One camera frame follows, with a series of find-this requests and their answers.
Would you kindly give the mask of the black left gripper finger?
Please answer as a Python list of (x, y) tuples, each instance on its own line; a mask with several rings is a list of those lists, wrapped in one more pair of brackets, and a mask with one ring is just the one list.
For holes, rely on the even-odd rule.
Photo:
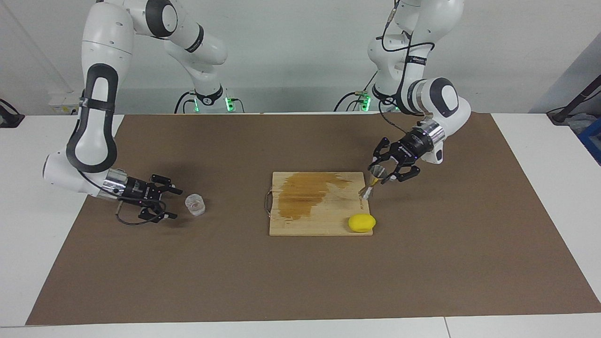
[(387, 162), (385, 163), (385, 169), (387, 171), (384, 178), (385, 184), (389, 182), (404, 182), (415, 178), (421, 173), (420, 167), (414, 163)]
[(388, 161), (393, 161), (396, 164), (399, 164), (399, 160), (396, 157), (396, 154), (399, 151), (399, 146), (399, 140), (392, 143), (390, 139), (382, 138), (376, 148), (374, 148), (373, 160), (370, 163), (370, 166)]

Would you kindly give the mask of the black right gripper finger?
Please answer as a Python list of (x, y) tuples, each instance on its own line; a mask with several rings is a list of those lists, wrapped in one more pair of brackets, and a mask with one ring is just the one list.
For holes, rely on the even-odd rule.
[(152, 175), (150, 181), (152, 182), (153, 186), (156, 187), (155, 191), (157, 191), (159, 194), (163, 194), (166, 192), (170, 192), (176, 195), (183, 194), (183, 190), (176, 188), (169, 177)]
[(141, 201), (139, 207), (138, 218), (144, 221), (176, 220), (178, 217), (178, 214), (167, 211), (167, 204), (163, 201)]

